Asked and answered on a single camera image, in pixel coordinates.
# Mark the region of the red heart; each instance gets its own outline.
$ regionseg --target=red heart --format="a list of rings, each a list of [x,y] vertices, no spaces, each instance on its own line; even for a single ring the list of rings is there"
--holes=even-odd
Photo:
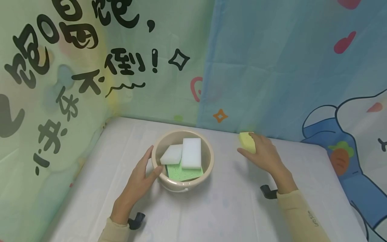
[[[200,102],[200,98],[196,94],[196,90],[195,90],[195,83],[198,81],[203,81],[203,78],[198,76],[198,77],[195,77],[191,80],[191,92],[192,92],[192,95],[194,96],[194,99],[196,102]]]
[[[337,0],[337,2],[346,9],[355,9],[361,0]]]
[[[370,107],[370,109],[367,110],[367,113],[376,113],[383,109],[383,105],[381,103],[375,103]]]
[[[353,41],[353,39],[355,38],[355,35],[356,35],[356,31],[352,31],[348,37],[346,38],[342,38],[341,40],[339,40],[335,46],[333,47],[333,50],[337,53],[337,54],[342,54],[344,53],[344,51],[348,48],[348,46],[351,44],[351,42]]]

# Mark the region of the exclamation mark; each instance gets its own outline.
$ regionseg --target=exclamation mark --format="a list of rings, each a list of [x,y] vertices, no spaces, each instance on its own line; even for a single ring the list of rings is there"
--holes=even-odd
[[[152,50],[152,65],[154,66],[153,73],[157,73],[157,58],[158,58],[159,52],[156,49]]]

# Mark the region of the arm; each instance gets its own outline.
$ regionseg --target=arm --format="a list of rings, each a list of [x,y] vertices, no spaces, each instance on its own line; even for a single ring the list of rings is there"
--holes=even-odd
[[[278,204],[285,215],[295,242],[330,242],[316,216],[309,208],[294,182],[291,172],[282,163],[270,139],[250,133],[255,141],[256,153],[238,148],[238,152],[259,168],[269,172],[278,188]]]
[[[151,188],[153,182],[161,174],[161,166],[145,176],[146,165],[151,157],[153,146],[149,147],[145,155],[137,163],[123,192],[114,202],[113,210],[106,221],[98,242],[126,242],[129,237],[128,219],[134,204]]]

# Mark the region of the melamine sponge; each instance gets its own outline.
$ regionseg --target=melamine sponge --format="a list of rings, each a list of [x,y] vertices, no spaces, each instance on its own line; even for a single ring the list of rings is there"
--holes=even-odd
[[[255,142],[254,139],[249,135],[250,132],[239,133],[239,141],[241,142],[242,148],[255,154]]]
[[[182,144],[173,144],[170,145],[160,158],[162,165],[175,165],[180,163],[182,159],[183,145]]]
[[[200,169],[202,167],[202,139],[184,138],[182,168]]]

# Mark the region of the sponge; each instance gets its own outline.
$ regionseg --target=sponge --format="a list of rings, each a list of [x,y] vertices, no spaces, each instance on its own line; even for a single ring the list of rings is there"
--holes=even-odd
[[[200,169],[202,167],[202,139],[184,138],[182,153],[183,169]]]
[[[170,145],[160,158],[162,165],[173,165],[178,164],[182,159],[183,145],[182,144],[173,144]]]
[[[255,154],[255,142],[253,137],[249,135],[250,132],[239,133],[239,141],[241,142],[242,148]]]
[[[183,169],[181,162],[177,165],[166,165],[166,167],[168,177],[177,182],[192,180],[203,175],[203,168]]]

